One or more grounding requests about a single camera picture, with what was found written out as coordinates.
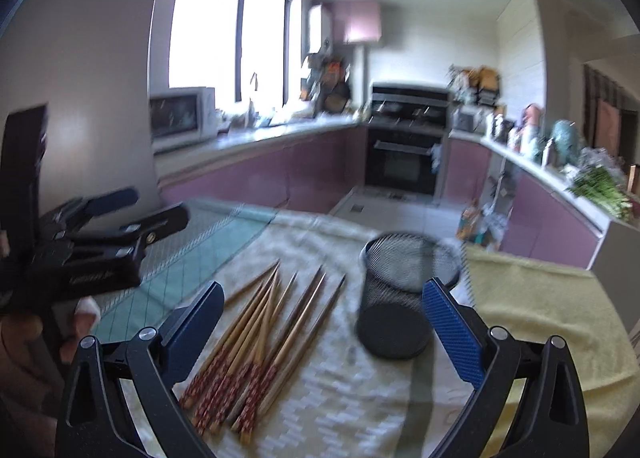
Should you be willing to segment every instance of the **human hand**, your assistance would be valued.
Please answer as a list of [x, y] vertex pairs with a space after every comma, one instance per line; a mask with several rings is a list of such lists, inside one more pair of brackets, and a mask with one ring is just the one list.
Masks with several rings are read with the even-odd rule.
[[[92, 298], [78, 302], [68, 320], [74, 336], [60, 348], [63, 362], [71, 363], [80, 339], [99, 319], [100, 309]], [[0, 399], [33, 450], [53, 456], [58, 406], [28, 347], [41, 333], [42, 321], [35, 315], [12, 314], [0, 320]]]

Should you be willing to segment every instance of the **window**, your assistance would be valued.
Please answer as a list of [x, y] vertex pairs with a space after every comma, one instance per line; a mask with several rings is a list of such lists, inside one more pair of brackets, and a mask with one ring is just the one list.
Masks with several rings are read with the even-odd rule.
[[216, 106], [236, 100], [238, 0], [175, 0], [169, 87], [213, 86]]
[[289, 7], [289, 99], [287, 101], [296, 101], [300, 98], [301, 66], [302, 0], [293, 0]]
[[309, 10], [309, 53], [317, 53], [322, 48], [322, 6], [312, 6]]
[[300, 94], [301, 40], [300, 0], [175, 0], [169, 86], [213, 86], [225, 111], [251, 98], [270, 114]]
[[[252, 98], [266, 114], [282, 107], [284, 84], [284, 0], [244, 0], [242, 100]], [[257, 74], [258, 91], [252, 77]]]

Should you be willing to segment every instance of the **oven handle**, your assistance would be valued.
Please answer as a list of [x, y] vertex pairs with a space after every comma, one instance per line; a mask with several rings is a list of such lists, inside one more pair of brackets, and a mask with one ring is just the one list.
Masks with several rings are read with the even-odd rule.
[[373, 149], [382, 149], [383, 151], [394, 151], [400, 153], [417, 154], [419, 156], [431, 156], [431, 148], [417, 148], [416, 146], [403, 146], [402, 144], [393, 144], [392, 142], [382, 142], [376, 140]]

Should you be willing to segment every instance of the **black mesh pen holder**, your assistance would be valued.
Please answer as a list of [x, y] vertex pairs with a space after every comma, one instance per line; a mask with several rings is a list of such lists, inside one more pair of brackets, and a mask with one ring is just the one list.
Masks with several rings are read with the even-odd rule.
[[384, 234], [362, 251], [366, 269], [356, 333], [383, 359], [411, 359], [424, 351], [431, 326], [424, 316], [422, 286], [439, 278], [447, 288], [460, 279], [459, 258], [440, 242], [416, 234]]

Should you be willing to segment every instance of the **teal table mat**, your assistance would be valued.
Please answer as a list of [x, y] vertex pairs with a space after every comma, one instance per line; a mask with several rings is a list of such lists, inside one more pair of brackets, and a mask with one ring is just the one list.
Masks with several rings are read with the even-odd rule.
[[208, 284], [220, 266], [257, 238], [277, 212], [209, 199], [185, 205], [189, 225], [147, 249], [142, 284], [96, 298], [102, 319], [94, 335], [100, 342], [128, 340], [145, 326], [159, 327]]

